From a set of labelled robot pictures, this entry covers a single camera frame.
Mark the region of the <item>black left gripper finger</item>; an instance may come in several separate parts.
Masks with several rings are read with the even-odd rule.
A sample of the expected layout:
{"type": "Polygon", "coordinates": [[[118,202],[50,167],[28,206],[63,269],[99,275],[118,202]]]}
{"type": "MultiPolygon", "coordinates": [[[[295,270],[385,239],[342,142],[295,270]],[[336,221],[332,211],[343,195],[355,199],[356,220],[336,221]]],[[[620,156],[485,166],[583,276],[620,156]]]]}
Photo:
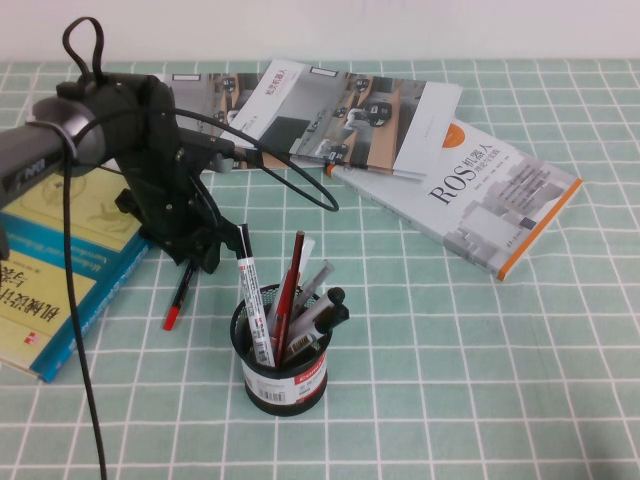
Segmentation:
{"type": "Polygon", "coordinates": [[[198,244],[198,266],[207,274],[212,274],[220,263],[221,242],[218,240],[198,244]]]}
{"type": "Polygon", "coordinates": [[[180,265],[184,261],[199,265],[199,247],[194,242],[172,242],[169,245],[169,255],[180,265]]]}

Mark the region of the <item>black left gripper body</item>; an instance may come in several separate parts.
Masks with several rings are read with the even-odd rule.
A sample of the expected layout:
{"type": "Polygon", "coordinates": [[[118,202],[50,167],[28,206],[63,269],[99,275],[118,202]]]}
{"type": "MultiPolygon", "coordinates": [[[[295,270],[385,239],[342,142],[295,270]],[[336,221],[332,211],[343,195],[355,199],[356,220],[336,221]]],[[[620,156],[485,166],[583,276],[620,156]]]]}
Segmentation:
{"type": "Polygon", "coordinates": [[[127,184],[116,204],[140,222],[146,239],[167,253],[172,242],[213,240],[239,252],[239,227],[200,179],[215,156],[230,157],[235,148],[179,127],[183,112],[166,83],[152,75],[89,73],[58,84],[57,98],[87,121],[72,135],[77,151],[64,156],[64,177],[115,160],[127,184]]]}

